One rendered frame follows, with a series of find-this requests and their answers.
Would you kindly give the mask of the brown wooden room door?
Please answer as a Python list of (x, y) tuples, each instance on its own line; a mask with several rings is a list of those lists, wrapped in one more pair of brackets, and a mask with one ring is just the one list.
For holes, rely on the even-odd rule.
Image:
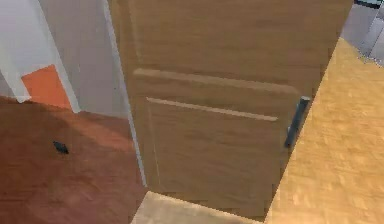
[(264, 220), (353, 0), (107, 3), (148, 189)]

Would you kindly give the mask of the small black object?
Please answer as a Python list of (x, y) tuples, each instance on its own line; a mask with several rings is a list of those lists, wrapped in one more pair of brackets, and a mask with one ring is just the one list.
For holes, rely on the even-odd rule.
[(57, 141), (53, 142), (54, 147), (56, 150), (62, 154), (68, 154), (69, 150), (67, 149), (66, 145)]

